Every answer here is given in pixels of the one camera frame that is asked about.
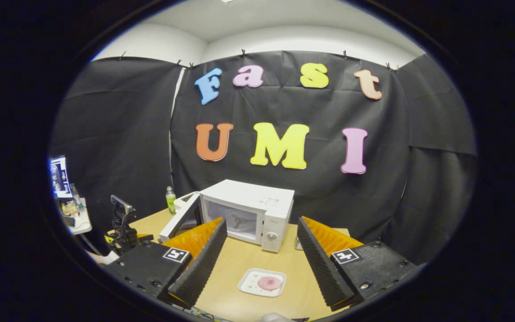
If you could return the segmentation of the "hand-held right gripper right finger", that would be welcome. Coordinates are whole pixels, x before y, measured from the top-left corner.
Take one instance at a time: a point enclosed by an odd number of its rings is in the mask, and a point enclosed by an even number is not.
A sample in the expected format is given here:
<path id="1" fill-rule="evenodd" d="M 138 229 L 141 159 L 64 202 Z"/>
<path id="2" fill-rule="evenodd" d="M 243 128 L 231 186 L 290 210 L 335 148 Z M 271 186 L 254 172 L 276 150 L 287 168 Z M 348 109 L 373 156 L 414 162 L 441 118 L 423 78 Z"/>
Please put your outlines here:
<path id="1" fill-rule="evenodd" d="M 361 243 L 305 216 L 298 220 L 297 237 L 333 311 L 368 301 L 419 269 L 382 241 Z"/>

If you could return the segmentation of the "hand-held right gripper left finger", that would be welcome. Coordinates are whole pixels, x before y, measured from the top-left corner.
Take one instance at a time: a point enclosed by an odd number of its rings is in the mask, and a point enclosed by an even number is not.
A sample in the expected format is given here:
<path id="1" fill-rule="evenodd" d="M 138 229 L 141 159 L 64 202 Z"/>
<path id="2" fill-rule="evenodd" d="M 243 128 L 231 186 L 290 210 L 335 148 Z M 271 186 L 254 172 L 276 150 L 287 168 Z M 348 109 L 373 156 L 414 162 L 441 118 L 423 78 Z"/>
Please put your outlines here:
<path id="1" fill-rule="evenodd" d="M 106 265 L 106 271 L 162 302 L 190 309 L 208 283 L 226 238 L 226 222 L 217 218 L 165 243 L 141 243 Z"/>

